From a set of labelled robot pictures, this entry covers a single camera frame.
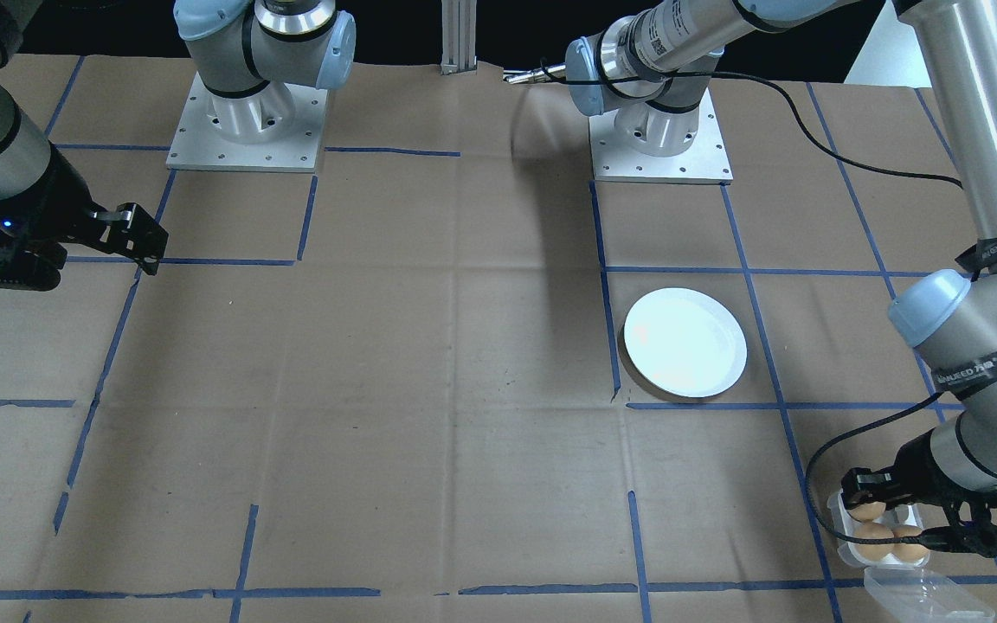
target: plastic egg carton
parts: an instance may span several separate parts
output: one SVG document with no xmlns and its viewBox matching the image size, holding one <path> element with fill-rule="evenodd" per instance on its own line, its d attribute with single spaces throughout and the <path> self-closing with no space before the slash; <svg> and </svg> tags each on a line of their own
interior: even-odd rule
<svg viewBox="0 0 997 623">
<path fill-rule="evenodd" d="M 844 508 L 844 501 L 841 499 L 841 492 L 836 492 L 830 496 L 827 501 L 828 509 L 830 509 L 830 516 L 833 517 L 834 528 L 838 529 L 844 535 L 853 536 L 856 529 L 861 527 L 863 522 L 856 521 L 853 519 L 851 514 L 848 514 L 846 508 Z M 881 523 L 886 525 L 887 528 L 894 530 L 898 528 L 899 525 L 915 525 L 919 530 L 925 528 L 925 524 L 922 523 L 922 514 L 918 512 L 917 506 L 913 504 L 902 504 L 895 506 L 895 508 L 890 509 L 883 513 L 883 516 L 875 523 Z M 917 562 L 903 562 L 898 560 L 893 553 L 891 555 L 883 556 L 881 560 L 867 560 L 866 557 L 860 556 L 856 552 L 856 548 L 853 547 L 848 541 L 841 541 L 838 547 L 838 556 L 841 556 L 843 560 L 850 567 L 855 568 L 865 568 L 865 567 L 906 567 L 906 568 L 921 568 L 925 567 L 926 563 L 929 563 L 929 555 L 925 555 L 921 560 Z"/>
</svg>

